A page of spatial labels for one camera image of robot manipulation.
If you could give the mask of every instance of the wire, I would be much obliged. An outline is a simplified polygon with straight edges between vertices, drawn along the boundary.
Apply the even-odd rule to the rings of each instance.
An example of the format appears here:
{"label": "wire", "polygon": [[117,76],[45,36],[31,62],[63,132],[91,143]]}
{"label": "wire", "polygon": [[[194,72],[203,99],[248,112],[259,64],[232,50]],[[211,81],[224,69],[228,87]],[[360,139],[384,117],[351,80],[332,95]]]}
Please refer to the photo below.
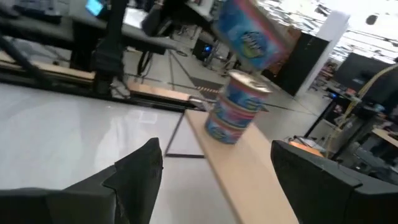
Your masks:
{"label": "wire", "polygon": [[[381,70],[379,73],[377,73],[375,76],[372,77],[372,79],[370,79],[363,87],[362,89],[360,89],[358,91],[358,98],[360,100],[362,100],[363,96],[368,92],[368,90],[372,87],[373,83],[382,75],[390,72],[391,70],[398,68],[398,63],[391,65],[390,67],[387,67],[383,70]],[[329,156],[329,152],[330,152],[330,147],[331,147],[331,143],[334,141],[334,139],[336,138],[336,135],[338,133],[338,130],[342,127],[343,124],[345,124],[345,122],[347,122],[347,118],[348,115],[351,114],[352,110],[355,108],[355,106],[358,104],[358,101],[352,101],[348,107],[347,110],[345,111],[344,115],[343,115],[343,119],[339,122],[339,124],[337,125],[335,131],[333,132],[333,134],[330,136],[328,142],[327,142],[327,149],[326,149],[326,157]]]}

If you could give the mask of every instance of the ceiling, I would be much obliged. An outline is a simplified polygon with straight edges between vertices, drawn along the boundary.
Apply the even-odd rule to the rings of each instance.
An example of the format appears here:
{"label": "ceiling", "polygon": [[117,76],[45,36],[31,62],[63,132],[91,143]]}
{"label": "ceiling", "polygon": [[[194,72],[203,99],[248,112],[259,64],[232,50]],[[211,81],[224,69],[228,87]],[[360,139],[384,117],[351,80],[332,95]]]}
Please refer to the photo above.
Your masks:
{"label": "ceiling", "polygon": [[[349,28],[330,57],[342,62],[354,52],[394,63],[398,57],[398,1],[396,0],[258,0],[269,16],[280,24],[293,25],[303,32],[316,35],[332,10],[351,15]],[[365,20],[370,15],[378,19],[372,26]]]}

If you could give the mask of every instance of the orange object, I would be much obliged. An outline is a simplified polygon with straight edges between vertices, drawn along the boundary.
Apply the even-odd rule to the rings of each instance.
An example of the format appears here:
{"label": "orange object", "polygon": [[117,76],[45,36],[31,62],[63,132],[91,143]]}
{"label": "orange object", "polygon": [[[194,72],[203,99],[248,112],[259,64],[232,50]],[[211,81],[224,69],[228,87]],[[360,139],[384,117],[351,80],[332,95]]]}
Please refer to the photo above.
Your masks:
{"label": "orange object", "polygon": [[307,152],[312,153],[314,155],[323,157],[323,155],[318,150],[316,150],[316,149],[314,149],[312,147],[304,146],[303,144],[300,144],[300,143],[297,143],[297,142],[293,142],[293,141],[289,142],[289,144],[291,144],[292,146],[295,146],[295,147],[297,147],[299,149],[303,149],[304,151],[307,151]]}

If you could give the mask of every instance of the stacked cups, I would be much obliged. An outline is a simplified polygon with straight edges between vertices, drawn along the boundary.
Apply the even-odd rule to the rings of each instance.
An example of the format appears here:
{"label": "stacked cups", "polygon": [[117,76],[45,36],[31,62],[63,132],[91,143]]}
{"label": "stacked cups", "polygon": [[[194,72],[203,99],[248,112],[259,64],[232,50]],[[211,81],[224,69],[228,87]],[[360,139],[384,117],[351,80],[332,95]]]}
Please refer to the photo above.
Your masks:
{"label": "stacked cups", "polygon": [[263,107],[270,91],[247,73],[230,70],[229,75],[229,83],[218,95],[205,129],[220,142],[234,144]]}

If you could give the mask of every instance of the food container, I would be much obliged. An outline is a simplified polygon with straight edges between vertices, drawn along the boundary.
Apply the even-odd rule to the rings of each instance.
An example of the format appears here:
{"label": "food container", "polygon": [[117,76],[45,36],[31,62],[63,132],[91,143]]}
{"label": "food container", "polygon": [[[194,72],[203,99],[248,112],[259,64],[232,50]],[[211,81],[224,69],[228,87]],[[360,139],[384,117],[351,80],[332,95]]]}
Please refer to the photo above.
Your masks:
{"label": "food container", "polygon": [[229,83],[221,94],[242,110],[259,111],[271,93],[266,84],[238,70],[230,70],[229,75]]}
{"label": "food container", "polygon": [[209,114],[205,123],[207,133],[219,142],[235,144],[244,132],[244,128],[234,128],[221,121],[215,114]]}
{"label": "food container", "polygon": [[225,96],[219,95],[212,111],[215,116],[234,128],[246,128],[256,115],[254,112],[240,108]]}
{"label": "food container", "polygon": [[253,0],[226,0],[213,31],[245,64],[263,70],[291,48],[291,40]]}

